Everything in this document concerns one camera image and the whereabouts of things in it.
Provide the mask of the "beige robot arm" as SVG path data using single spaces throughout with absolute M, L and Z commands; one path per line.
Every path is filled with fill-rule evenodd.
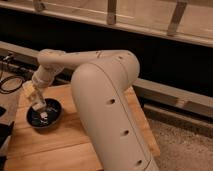
M 32 126 L 47 127 L 58 119 L 60 109 L 43 92 L 63 69 L 72 69 L 72 97 L 103 170 L 159 171 L 124 95 L 140 70 L 132 52 L 44 49 L 37 60 L 37 71 L 23 84 L 30 102 L 27 120 Z

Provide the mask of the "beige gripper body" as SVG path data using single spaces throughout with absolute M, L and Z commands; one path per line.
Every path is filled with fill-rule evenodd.
M 26 98 L 30 101 L 35 101 L 42 98 L 40 91 L 34 86 L 31 81 L 26 81 L 22 85 Z

